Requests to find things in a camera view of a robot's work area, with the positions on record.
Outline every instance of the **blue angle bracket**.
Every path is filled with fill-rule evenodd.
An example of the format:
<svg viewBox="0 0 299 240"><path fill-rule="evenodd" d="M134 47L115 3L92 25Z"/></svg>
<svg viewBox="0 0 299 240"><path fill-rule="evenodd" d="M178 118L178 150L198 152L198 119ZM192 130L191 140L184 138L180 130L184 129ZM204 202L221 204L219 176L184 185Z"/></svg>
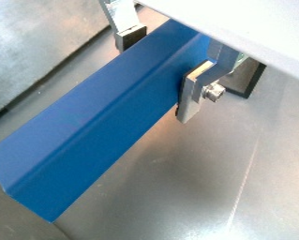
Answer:
<svg viewBox="0 0 299 240"><path fill-rule="evenodd" d="M210 38L168 21L0 142L0 185L52 222L178 101Z"/></svg>

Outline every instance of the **screw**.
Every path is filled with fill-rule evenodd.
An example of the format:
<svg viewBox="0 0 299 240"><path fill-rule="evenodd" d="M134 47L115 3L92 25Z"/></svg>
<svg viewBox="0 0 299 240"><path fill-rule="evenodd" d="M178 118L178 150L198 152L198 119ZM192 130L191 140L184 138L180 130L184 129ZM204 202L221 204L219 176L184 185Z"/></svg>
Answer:
<svg viewBox="0 0 299 240"><path fill-rule="evenodd" d="M203 98L207 98L213 102L217 102L219 98L223 96L225 92L226 88L221 84L214 82L204 87Z"/></svg>

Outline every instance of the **metal sheet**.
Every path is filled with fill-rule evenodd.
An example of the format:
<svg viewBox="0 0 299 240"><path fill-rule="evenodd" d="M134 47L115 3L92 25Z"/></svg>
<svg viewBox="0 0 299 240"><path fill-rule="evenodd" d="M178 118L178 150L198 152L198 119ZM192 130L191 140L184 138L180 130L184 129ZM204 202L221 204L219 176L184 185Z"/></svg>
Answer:
<svg viewBox="0 0 299 240"><path fill-rule="evenodd" d="M299 0L138 0L299 78Z"/></svg>
<svg viewBox="0 0 299 240"><path fill-rule="evenodd" d="M206 59L208 43L167 22L0 142L0 184L46 220L175 104L182 76Z"/></svg>
<svg viewBox="0 0 299 240"><path fill-rule="evenodd" d="M107 25L98 1L0 1L0 111Z"/></svg>
<svg viewBox="0 0 299 240"><path fill-rule="evenodd" d="M13 201L0 187L0 240L68 240L59 229Z"/></svg>

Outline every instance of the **metal bracket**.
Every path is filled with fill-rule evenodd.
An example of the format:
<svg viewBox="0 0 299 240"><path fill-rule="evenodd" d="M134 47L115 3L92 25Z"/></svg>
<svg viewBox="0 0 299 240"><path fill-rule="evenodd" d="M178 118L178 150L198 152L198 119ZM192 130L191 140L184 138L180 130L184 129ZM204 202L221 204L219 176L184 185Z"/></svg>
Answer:
<svg viewBox="0 0 299 240"><path fill-rule="evenodd" d="M147 35L147 27L139 22L132 0L99 2L114 30L115 46L122 53Z"/></svg>
<svg viewBox="0 0 299 240"><path fill-rule="evenodd" d="M208 59L186 75L179 97L176 118L187 123L199 112L206 98L217 101L226 89L217 82L233 72L239 52L217 40L210 41Z"/></svg>

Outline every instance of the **stainless steel surface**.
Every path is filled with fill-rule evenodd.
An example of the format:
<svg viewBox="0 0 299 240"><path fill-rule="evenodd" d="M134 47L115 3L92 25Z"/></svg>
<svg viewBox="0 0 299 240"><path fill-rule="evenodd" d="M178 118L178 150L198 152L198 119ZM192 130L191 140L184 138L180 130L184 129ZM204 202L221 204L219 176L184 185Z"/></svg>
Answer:
<svg viewBox="0 0 299 240"><path fill-rule="evenodd" d="M0 111L107 25L98 1L0 1Z"/></svg>
<svg viewBox="0 0 299 240"><path fill-rule="evenodd" d="M139 17L150 29L166 19L147 9ZM111 60L112 46L102 35L12 105L0 140ZM182 125L172 108L95 182L56 221L71 239L299 239L299 82L269 67L249 100L226 94L203 109ZM4 240L5 222L29 218L11 205L0 208Z"/></svg>
<svg viewBox="0 0 299 240"><path fill-rule="evenodd" d="M299 79L299 0L136 0Z"/></svg>
<svg viewBox="0 0 299 240"><path fill-rule="evenodd" d="M70 240L63 232L15 202L0 188L0 240Z"/></svg>

